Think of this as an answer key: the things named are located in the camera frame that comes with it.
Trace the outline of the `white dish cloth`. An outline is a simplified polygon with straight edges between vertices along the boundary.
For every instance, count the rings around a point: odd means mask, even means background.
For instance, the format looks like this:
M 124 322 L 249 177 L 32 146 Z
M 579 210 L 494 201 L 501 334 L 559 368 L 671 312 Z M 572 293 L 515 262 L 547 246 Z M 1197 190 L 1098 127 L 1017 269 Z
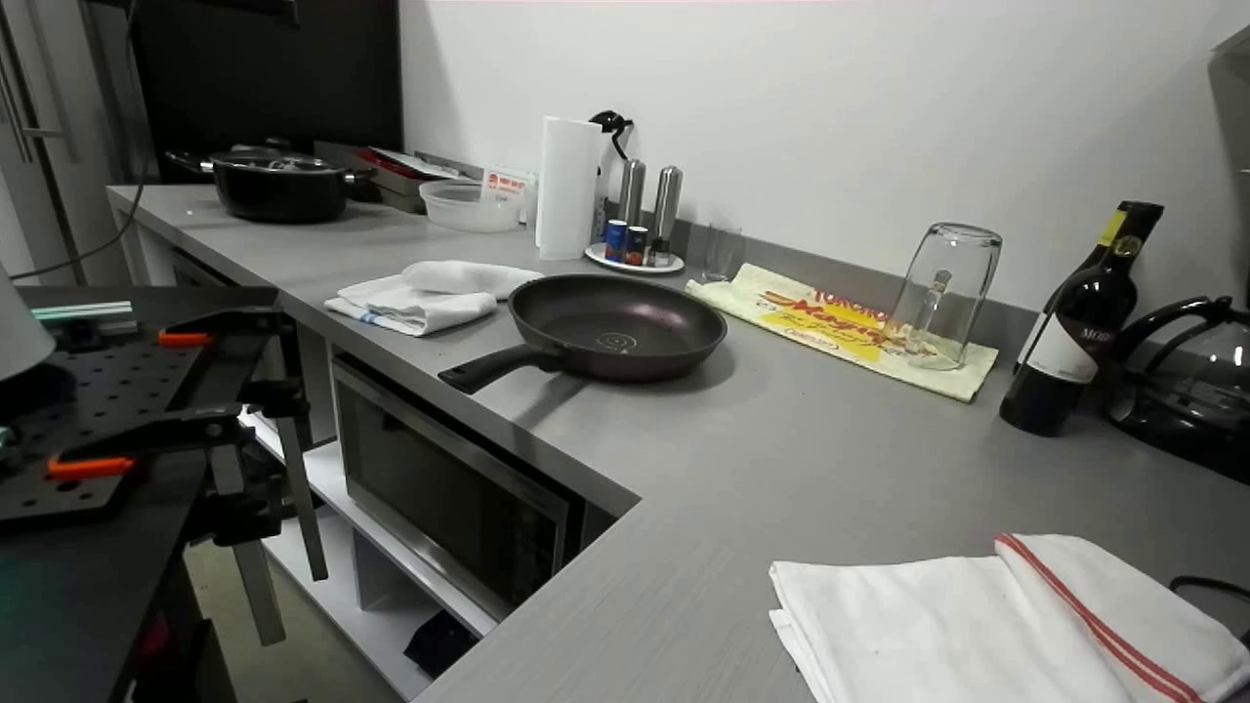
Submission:
M 433 336 L 494 318 L 534 269 L 487 262 L 416 262 L 400 272 L 344 284 L 330 310 L 400 336 Z

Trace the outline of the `black frying pan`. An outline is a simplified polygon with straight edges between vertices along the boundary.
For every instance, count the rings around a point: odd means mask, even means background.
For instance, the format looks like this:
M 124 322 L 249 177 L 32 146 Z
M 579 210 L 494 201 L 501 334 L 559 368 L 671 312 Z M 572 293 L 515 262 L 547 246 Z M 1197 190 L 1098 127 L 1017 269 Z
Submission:
M 603 382 L 659 382 L 692 375 L 722 339 L 728 322 L 692 293 L 654 280 L 559 272 L 507 297 L 521 345 L 443 373 L 477 394 L 515 368 Z

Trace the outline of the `folded white cloth red stripe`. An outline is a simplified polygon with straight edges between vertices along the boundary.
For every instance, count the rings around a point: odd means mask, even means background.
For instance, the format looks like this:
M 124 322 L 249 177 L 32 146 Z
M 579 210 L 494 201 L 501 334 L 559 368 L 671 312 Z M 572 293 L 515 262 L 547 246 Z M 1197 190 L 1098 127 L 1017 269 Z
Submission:
M 774 564 L 770 627 L 817 703 L 1228 703 L 1250 650 L 1079 537 L 895 565 Z

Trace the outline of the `white plate with small jars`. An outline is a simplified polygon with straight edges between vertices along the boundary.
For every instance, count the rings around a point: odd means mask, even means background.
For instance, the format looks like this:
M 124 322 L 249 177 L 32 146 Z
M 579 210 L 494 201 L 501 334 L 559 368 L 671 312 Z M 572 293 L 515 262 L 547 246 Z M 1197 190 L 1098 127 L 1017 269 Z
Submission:
M 611 218 L 603 237 L 585 246 L 594 266 L 641 276 L 671 276 L 683 258 L 666 249 L 641 224 Z

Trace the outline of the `steel pepper shaker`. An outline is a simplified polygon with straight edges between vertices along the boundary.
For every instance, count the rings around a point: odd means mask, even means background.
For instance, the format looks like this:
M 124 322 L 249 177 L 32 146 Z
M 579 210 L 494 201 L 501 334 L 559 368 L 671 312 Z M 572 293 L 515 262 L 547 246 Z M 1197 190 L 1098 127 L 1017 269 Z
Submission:
M 666 164 L 659 181 L 657 181 L 657 207 L 654 207 L 654 237 L 657 243 L 668 243 L 678 232 L 679 188 L 683 188 L 683 174 L 678 164 Z

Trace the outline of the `steel salt shaker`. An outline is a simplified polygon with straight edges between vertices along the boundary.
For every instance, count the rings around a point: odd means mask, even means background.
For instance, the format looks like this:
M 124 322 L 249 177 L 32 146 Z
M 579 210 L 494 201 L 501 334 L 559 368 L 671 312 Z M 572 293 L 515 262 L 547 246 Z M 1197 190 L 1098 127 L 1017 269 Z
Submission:
M 641 196 L 645 196 L 645 162 L 624 162 L 624 174 L 623 174 L 623 207 L 619 215 L 636 226 L 645 224 L 645 207 L 641 207 Z

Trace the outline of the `white paper towel roll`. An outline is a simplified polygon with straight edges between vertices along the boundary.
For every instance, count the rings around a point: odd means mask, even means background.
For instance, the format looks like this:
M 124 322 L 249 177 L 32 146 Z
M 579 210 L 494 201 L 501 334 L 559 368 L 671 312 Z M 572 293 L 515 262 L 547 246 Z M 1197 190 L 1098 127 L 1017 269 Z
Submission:
M 547 119 L 538 153 L 534 249 L 547 262 L 579 258 L 594 226 L 598 134 L 585 121 Z

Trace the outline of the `upturned clear glass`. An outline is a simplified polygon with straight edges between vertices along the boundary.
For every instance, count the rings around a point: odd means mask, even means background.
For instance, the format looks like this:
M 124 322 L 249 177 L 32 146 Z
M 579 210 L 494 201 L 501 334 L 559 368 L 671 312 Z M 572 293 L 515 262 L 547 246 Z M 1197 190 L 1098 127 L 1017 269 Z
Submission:
M 956 373 L 1006 237 L 972 224 L 934 224 L 911 253 L 892 322 L 915 368 Z

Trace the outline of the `black cooking pot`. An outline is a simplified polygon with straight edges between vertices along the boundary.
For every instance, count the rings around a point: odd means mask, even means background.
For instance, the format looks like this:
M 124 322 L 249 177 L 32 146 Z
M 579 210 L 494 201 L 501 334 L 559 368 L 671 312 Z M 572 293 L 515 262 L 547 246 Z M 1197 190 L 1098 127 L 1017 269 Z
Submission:
M 348 207 L 353 174 L 273 150 L 230 150 L 202 162 L 222 207 L 249 224 L 331 224 Z

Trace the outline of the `dark wine bottle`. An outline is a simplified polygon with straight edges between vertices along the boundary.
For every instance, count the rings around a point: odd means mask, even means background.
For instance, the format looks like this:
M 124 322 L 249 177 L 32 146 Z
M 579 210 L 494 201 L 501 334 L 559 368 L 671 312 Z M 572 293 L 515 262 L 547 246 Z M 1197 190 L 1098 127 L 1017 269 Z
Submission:
M 1055 438 L 1079 412 L 1137 304 L 1133 262 L 1161 215 L 1161 205 L 1123 201 L 1089 258 L 1047 297 L 1001 404 L 1008 425 Z

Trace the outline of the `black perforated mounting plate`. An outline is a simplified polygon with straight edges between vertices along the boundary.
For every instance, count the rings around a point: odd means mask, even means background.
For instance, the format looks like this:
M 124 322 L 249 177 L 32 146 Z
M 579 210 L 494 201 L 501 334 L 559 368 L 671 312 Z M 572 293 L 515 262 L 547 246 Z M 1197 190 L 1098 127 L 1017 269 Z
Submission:
M 253 368 L 273 334 L 273 322 L 214 312 L 59 348 L 14 381 L 0 404 L 0 526 L 85 525 L 170 479 L 206 502 L 267 506 L 282 468 L 258 457 L 239 416 L 270 404 Z

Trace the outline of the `black glass coffee carafe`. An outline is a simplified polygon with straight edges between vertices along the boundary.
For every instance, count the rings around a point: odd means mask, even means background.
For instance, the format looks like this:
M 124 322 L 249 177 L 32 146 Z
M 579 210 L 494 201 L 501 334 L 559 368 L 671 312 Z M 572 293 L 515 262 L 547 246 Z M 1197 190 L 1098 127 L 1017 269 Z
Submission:
M 1109 348 L 1103 416 L 1144 446 L 1250 485 L 1250 312 L 1188 297 L 1144 312 Z

